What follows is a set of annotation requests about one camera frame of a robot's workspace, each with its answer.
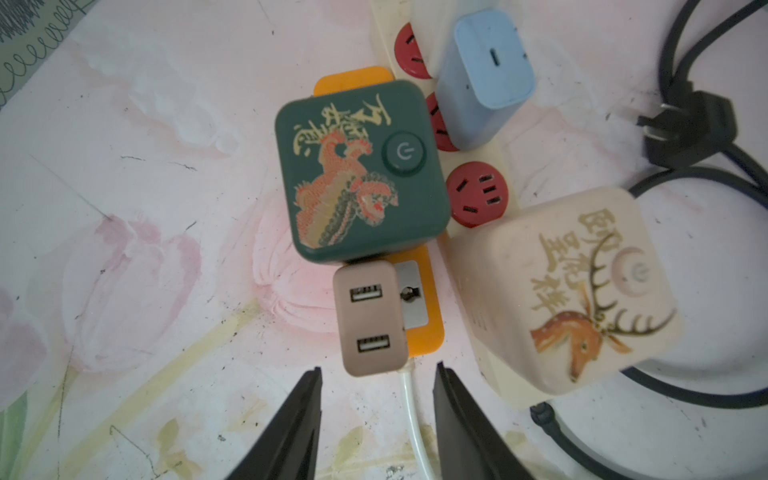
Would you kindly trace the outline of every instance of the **black power plug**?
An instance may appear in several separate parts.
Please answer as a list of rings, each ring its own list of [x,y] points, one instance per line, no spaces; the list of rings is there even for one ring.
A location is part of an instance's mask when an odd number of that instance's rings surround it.
[[[729,99],[695,91],[681,104],[662,104],[664,111],[656,117],[637,119],[645,134],[644,155],[659,167],[690,167],[725,150],[738,134]]]

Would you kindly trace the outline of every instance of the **white power adapter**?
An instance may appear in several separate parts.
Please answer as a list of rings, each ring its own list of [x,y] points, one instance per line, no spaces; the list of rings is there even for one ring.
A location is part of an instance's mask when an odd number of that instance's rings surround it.
[[[473,333],[559,395],[669,348],[683,323],[640,208],[598,188],[450,240]]]

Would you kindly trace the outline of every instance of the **pink flower print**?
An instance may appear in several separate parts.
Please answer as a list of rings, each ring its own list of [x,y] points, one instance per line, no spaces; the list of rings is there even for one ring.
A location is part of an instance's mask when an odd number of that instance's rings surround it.
[[[64,271],[61,315],[81,372],[121,371],[153,355],[200,278],[200,246],[163,241],[148,220],[104,219]]]
[[[0,289],[0,412],[22,396],[48,351],[38,331],[13,319],[13,300]]]
[[[333,273],[339,267],[317,265],[299,256],[281,194],[268,196],[257,208],[262,216],[253,239],[253,281],[261,307],[311,332],[338,332]]]

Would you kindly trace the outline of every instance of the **round button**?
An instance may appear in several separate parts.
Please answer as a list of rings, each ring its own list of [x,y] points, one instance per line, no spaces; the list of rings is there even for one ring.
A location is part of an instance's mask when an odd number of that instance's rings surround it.
[[[384,161],[395,174],[415,173],[424,162],[424,145],[414,134],[399,132],[386,141]]]

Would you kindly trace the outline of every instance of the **red socket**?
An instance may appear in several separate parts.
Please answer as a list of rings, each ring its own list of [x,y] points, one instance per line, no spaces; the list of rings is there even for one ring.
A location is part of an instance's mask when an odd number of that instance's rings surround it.
[[[459,165],[445,181],[453,218],[473,228],[495,220],[507,210],[509,189],[502,174],[485,162]]]
[[[431,117],[432,133],[435,134],[437,148],[442,151],[458,151],[458,148],[451,142],[448,131],[445,129],[445,121],[442,119],[442,113],[440,113],[440,107],[437,105],[437,97],[435,97],[434,92],[427,97],[427,110],[429,110],[429,116]]]
[[[400,30],[395,40],[395,60],[402,70],[416,78],[432,78],[424,65],[422,53],[419,51],[419,44],[416,43],[416,37],[413,35],[411,24]]]

